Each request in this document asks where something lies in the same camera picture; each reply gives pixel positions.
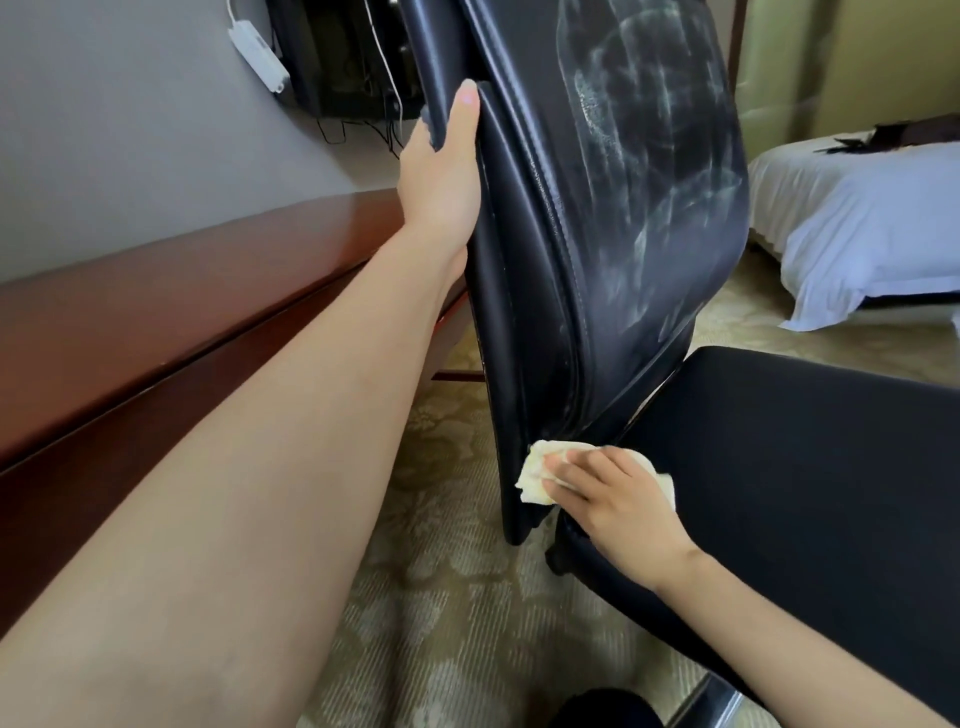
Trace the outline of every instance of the black leather chair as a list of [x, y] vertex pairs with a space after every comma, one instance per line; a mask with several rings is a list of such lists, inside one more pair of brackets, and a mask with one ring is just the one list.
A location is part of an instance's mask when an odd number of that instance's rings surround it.
[[[507, 540], [547, 512], [514, 488], [534, 441], [638, 449], [673, 475], [699, 545], [960, 722], [960, 391], [720, 347], [687, 357], [749, 204], [702, 0], [400, 2], [436, 143], [459, 83], [480, 82], [468, 283]], [[749, 694], [565, 514], [548, 561]]]

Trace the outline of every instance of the chair seat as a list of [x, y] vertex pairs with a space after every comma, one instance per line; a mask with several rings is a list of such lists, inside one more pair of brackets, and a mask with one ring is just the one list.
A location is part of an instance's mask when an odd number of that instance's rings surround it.
[[[694, 541], [960, 723], [960, 390], [700, 349], [619, 443], [671, 473]], [[565, 514], [551, 558], [693, 660], [743, 683]]]

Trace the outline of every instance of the gray wall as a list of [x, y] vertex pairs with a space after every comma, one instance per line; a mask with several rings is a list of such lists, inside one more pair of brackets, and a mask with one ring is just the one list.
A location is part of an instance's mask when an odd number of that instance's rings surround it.
[[720, 47], [723, 48], [723, 57], [729, 61], [736, 0], [707, 0], [707, 5], [713, 11], [713, 20], [717, 26], [717, 35], [720, 37]]
[[0, 280], [395, 183], [372, 131], [331, 147], [283, 109], [227, 25], [222, 0], [0, 2]]

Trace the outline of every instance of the wall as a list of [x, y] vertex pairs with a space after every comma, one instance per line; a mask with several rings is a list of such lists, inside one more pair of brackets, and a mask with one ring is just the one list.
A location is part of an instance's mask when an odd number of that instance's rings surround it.
[[805, 59], [821, 0], [750, 0], [736, 104], [747, 156], [784, 144], [809, 107]]
[[[265, 31], [262, 6], [237, 14]], [[327, 146], [227, 24], [222, 0], [0, 3], [0, 281], [394, 184], [373, 131]]]
[[813, 136], [960, 111], [958, 0], [845, 0]]
[[713, 13], [713, 22], [717, 26], [720, 48], [724, 61], [730, 60], [730, 44], [733, 36], [733, 16], [736, 14], [736, 0], [707, 0], [707, 7]]
[[736, 101], [748, 156], [960, 110], [957, 0], [751, 0]]

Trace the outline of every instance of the fingernail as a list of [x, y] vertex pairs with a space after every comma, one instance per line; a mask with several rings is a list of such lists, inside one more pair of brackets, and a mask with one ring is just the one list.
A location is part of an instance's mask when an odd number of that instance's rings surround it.
[[464, 104], [475, 104], [479, 99], [477, 83], [473, 79], [465, 79], [464, 82], [460, 84], [460, 91], [457, 93], [457, 97]]

